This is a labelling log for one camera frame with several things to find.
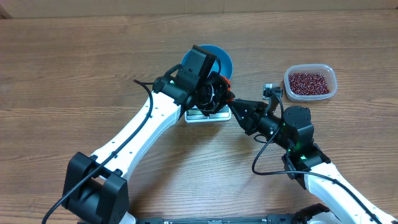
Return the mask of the red measuring scoop blue handle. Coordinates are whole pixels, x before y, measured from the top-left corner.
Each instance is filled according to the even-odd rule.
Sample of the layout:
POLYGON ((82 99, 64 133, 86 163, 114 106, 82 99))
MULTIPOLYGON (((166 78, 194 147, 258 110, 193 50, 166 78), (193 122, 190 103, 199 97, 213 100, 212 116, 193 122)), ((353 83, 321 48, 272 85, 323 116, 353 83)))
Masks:
POLYGON ((224 80, 227 82, 227 89, 226 89, 226 103, 230 103, 235 99, 235 94, 231 91, 231 82, 228 78, 225 76, 222 76, 224 80))

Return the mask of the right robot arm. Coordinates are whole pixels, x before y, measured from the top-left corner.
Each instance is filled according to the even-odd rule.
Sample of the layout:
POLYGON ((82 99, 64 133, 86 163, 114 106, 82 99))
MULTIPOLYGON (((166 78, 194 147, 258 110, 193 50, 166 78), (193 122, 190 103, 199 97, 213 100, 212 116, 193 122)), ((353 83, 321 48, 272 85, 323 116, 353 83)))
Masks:
POLYGON ((284 108, 279 97, 261 101, 233 100, 228 103, 245 133, 263 135, 267 143, 285 149, 283 174, 318 197, 340 223, 397 223, 361 195, 338 171, 313 139, 309 108, 284 108))

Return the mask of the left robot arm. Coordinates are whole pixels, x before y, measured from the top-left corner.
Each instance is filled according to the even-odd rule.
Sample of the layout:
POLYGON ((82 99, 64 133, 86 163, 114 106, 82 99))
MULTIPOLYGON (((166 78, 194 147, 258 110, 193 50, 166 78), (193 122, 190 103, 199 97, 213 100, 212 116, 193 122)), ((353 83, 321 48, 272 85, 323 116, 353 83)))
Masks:
POLYGON ((68 163, 58 202, 85 223, 137 223, 129 213, 128 182, 156 140, 187 111, 211 116, 226 107, 233 74, 231 57, 214 45, 194 45, 181 63, 151 83, 149 97, 115 137, 90 156, 68 163))

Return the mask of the white digital kitchen scale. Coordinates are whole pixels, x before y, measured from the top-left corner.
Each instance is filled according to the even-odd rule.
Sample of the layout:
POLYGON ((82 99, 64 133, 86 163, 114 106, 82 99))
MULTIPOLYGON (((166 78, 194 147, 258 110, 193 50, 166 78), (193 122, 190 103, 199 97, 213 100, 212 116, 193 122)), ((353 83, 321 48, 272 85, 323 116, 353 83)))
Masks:
POLYGON ((187 123, 229 121, 231 117, 232 113, 228 106, 225 106, 219 112, 215 114, 209 114, 208 116, 205 116, 197 107, 193 107, 184 114, 184 118, 187 123))

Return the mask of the blue plastic bowl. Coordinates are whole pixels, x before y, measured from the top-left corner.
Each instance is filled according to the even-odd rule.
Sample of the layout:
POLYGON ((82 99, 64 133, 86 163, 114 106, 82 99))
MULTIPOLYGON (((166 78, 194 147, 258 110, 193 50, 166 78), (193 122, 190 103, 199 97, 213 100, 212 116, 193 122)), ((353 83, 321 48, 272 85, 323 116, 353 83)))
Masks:
POLYGON ((200 47, 208 52, 211 52, 220 59, 221 62, 220 75, 224 76, 229 81, 231 81, 233 76, 233 61, 231 57, 228 55, 228 53, 222 48, 215 45, 201 45, 200 47))

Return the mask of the clear plastic container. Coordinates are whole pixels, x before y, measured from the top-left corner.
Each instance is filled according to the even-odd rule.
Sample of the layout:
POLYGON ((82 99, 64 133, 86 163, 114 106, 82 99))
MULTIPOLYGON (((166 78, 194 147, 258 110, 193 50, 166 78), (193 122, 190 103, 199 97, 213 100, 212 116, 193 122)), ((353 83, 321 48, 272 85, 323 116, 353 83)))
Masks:
POLYGON ((288 99, 292 101, 317 101, 331 98, 335 95, 338 89, 336 75, 334 70, 325 64, 301 64, 290 67, 284 75, 285 91, 288 99), (319 73, 326 79, 329 93, 325 95, 296 95, 289 87, 288 76, 292 73, 319 73))

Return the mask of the red beans in container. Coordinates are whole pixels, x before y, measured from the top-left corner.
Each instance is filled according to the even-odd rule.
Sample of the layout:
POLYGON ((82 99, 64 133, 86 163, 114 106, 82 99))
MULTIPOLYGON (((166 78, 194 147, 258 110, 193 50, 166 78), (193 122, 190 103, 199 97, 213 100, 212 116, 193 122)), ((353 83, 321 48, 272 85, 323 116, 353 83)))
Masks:
POLYGON ((296 95, 325 95, 330 92, 325 77, 319 73, 292 73, 288 81, 296 95))

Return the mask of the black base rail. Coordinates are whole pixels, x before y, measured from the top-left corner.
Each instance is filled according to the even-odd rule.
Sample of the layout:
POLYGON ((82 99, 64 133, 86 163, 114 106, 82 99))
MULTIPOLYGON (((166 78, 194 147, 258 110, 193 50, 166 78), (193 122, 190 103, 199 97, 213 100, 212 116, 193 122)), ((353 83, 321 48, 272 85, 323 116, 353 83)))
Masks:
POLYGON ((295 224, 309 223, 313 217, 304 213, 271 214, 265 217, 229 217, 229 218, 127 218, 110 223, 135 224, 295 224))

